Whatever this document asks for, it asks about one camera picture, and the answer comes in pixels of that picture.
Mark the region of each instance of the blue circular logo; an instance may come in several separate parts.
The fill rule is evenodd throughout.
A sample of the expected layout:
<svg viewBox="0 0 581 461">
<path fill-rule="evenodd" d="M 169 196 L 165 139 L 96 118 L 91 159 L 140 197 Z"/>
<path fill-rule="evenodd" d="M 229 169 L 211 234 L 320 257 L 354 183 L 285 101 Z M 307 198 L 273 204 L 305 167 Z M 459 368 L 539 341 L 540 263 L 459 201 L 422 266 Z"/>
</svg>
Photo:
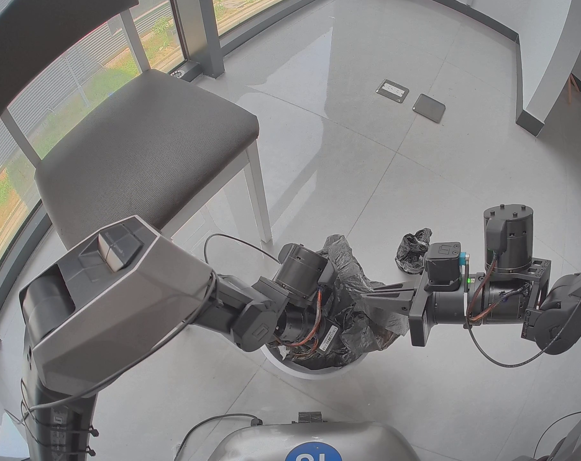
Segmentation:
<svg viewBox="0 0 581 461">
<path fill-rule="evenodd" d="M 341 461 L 340 453 L 323 442 L 306 442 L 288 453 L 286 461 Z"/>
</svg>

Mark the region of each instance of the tiled floor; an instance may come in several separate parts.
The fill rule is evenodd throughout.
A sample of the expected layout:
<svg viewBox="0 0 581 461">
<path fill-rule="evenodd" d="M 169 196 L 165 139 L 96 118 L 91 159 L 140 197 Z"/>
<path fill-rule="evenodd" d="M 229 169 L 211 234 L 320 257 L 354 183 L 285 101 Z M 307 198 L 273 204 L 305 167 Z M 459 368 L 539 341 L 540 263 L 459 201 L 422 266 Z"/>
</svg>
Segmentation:
<svg viewBox="0 0 581 461">
<path fill-rule="evenodd" d="M 560 97 L 538 138 L 517 127 L 514 46 L 494 31 L 427 0 L 320 0 L 235 50 L 225 66 L 217 80 L 195 82 L 259 118 L 269 250 L 286 242 L 318 249 L 327 235 L 346 234 L 367 275 L 392 283 L 405 279 L 394 263 L 402 236 L 431 227 L 433 240 L 460 240 L 476 268 L 483 210 L 516 202 L 536 212 L 534 254 L 553 261 L 552 281 L 581 270 L 581 97 L 570 106 Z M 403 104 L 375 93 L 384 78 L 410 89 Z M 421 93 L 447 105 L 441 124 L 412 111 Z M 258 241 L 241 174 L 175 241 L 200 255 L 216 231 Z M 61 252 L 50 234 L 18 286 Z M 210 252 L 220 273 L 246 281 L 275 270 L 226 240 L 212 240 Z M 3 407 L 18 411 L 15 295 L 0 333 L 1 451 L 14 439 Z M 504 361 L 536 352 L 518 335 L 514 326 L 477 331 Z M 546 426 L 581 409 L 581 340 L 510 370 L 482 358 L 462 328 L 442 325 L 424 349 L 406 337 L 346 375 L 310 382 L 190 328 L 100 394 L 92 447 L 103 459 L 171 460 L 185 432 L 211 415 L 245 411 L 287 423 L 306 409 L 386 422 L 422 461 L 509 461 L 532 454 Z M 538 454 L 573 423 L 551 429 Z M 182 459 L 206 460 L 244 425 L 203 426 Z"/>
</svg>

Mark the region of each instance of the chair seat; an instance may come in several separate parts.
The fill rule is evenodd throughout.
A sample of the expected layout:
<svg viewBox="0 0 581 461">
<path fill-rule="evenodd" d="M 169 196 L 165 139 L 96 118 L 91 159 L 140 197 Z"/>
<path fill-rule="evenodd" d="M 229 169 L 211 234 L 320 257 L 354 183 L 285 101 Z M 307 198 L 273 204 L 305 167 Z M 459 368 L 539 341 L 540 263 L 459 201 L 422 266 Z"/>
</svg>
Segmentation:
<svg viewBox="0 0 581 461">
<path fill-rule="evenodd" d="M 245 109 L 148 70 L 60 140 L 35 180 L 65 247 L 134 214 L 162 229 L 258 135 Z"/>
</svg>

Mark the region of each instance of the barcode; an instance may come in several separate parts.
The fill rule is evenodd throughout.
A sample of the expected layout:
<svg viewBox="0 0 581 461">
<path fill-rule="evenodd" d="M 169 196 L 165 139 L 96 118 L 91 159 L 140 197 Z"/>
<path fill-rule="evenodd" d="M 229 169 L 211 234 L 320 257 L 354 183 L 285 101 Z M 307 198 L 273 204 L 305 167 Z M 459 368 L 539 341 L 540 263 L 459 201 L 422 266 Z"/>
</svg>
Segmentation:
<svg viewBox="0 0 581 461">
<path fill-rule="evenodd" d="M 322 341 L 321 346 L 318 347 L 320 350 L 326 352 L 329 348 L 329 345 L 333 341 L 333 337 L 335 337 L 335 333 L 337 333 L 338 327 L 331 327 L 329 328 L 329 332 L 325 336 L 325 339 Z"/>
</svg>

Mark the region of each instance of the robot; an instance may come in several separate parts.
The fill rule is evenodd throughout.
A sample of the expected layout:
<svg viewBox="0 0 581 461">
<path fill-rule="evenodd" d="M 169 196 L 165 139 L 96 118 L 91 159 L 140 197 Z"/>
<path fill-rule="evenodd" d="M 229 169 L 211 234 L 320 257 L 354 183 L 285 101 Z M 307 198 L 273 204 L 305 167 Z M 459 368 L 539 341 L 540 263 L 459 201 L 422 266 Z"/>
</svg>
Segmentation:
<svg viewBox="0 0 581 461">
<path fill-rule="evenodd" d="M 499 205 L 484 212 L 485 272 L 470 273 L 460 242 L 433 243 L 413 280 L 363 295 L 369 305 L 406 315 L 414 346 L 436 324 L 466 327 L 486 358 L 517 367 L 568 350 L 581 336 L 581 273 L 549 290 L 550 261 L 533 257 L 533 211 Z M 248 285 L 165 239 L 138 216 L 103 227 L 20 291 L 26 324 L 22 416 L 33 461 L 84 461 L 96 394 L 188 325 L 224 334 L 241 350 L 303 347 L 334 353 L 340 323 L 327 313 L 336 270 L 325 257 L 288 244 L 270 280 Z M 472 327 L 519 323 L 537 355 L 501 364 L 480 348 Z M 581 460 L 581 421 L 553 461 Z M 210 461 L 418 461 L 403 436 L 375 422 L 256 425 L 228 436 Z M 515 461 L 529 461 L 520 457 Z"/>
</svg>

